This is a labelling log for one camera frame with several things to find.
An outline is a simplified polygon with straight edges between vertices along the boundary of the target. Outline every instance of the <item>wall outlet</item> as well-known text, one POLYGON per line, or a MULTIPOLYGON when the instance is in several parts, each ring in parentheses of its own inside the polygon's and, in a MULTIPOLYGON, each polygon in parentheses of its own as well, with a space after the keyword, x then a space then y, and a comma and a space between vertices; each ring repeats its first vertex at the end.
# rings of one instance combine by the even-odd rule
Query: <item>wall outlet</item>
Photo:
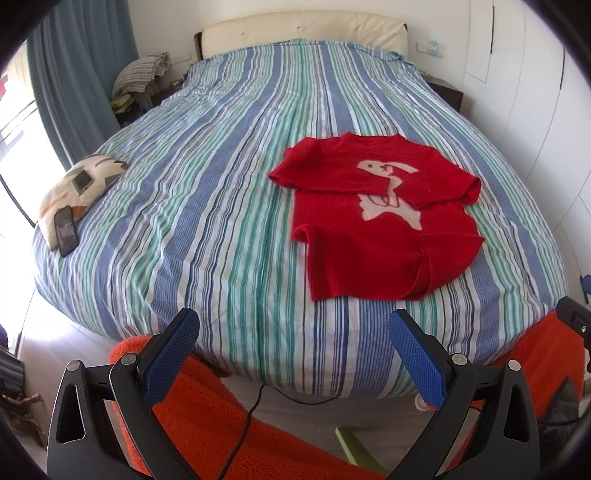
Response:
POLYGON ((417 42, 417 51, 442 59, 444 48, 437 40, 419 41, 417 42))
POLYGON ((176 65, 177 63, 182 63, 184 61, 189 61, 192 58, 193 57, 191 56, 191 52, 190 51, 186 51, 184 53, 180 53, 179 55, 175 55, 174 57, 172 57, 170 59, 170 63, 172 65, 176 65))

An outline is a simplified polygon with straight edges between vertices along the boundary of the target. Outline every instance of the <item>beige cushion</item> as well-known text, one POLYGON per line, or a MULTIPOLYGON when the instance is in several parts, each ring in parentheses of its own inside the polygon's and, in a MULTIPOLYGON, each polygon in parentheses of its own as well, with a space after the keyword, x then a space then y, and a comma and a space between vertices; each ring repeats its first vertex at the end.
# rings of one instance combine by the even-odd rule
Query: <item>beige cushion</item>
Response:
POLYGON ((56 212, 69 205, 72 207, 74 222, 78 223, 94 202, 123 175, 127 168, 127 163, 121 160, 106 155, 90 155, 68 170, 66 175, 46 193, 39 208, 39 228, 49 250, 57 248, 56 229, 53 223, 56 212), (86 170, 94 181, 82 194, 78 195, 72 180, 82 170, 86 170))
POLYGON ((203 57, 293 38, 361 43, 408 53, 407 31, 399 18, 363 12, 305 10, 235 18, 203 30, 203 57))

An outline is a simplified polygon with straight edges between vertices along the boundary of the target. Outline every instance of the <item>red sweater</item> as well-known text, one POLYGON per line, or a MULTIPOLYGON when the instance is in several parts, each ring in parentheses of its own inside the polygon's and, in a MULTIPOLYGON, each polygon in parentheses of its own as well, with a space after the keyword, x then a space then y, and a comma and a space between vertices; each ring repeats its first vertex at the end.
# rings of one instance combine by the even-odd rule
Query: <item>red sweater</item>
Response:
POLYGON ((313 300, 420 299, 484 240, 463 207, 480 180, 400 135, 304 138, 269 178, 296 189, 292 239, 308 244, 313 300))

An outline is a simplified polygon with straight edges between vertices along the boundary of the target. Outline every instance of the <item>blue curtain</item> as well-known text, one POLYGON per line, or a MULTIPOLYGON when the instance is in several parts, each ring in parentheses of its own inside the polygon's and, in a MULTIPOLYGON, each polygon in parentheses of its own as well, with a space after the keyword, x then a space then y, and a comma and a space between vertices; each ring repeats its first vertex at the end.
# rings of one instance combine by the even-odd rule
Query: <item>blue curtain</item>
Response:
POLYGON ((41 120, 68 169, 120 129, 111 89, 138 58, 127 0, 62 0, 27 50, 41 120))

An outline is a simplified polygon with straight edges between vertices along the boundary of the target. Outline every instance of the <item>textured blue pad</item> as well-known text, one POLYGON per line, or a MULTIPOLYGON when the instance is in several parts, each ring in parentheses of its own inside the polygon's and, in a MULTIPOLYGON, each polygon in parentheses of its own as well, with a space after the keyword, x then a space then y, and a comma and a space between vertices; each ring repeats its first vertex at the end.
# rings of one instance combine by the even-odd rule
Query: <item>textured blue pad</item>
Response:
POLYGON ((390 314, 388 331, 423 400, 439 409, 446 397, 443 373, 397 312, 390 314))
POLYGON ((583 291, 587 295, 591 295, 591 275, 585 275, 581 280, 581 285, 583 286, 583 291))
POLYGON ((148 408, 162 402, 199 337, 199 315, 189 311, 144 376, 142 397, 148 408))

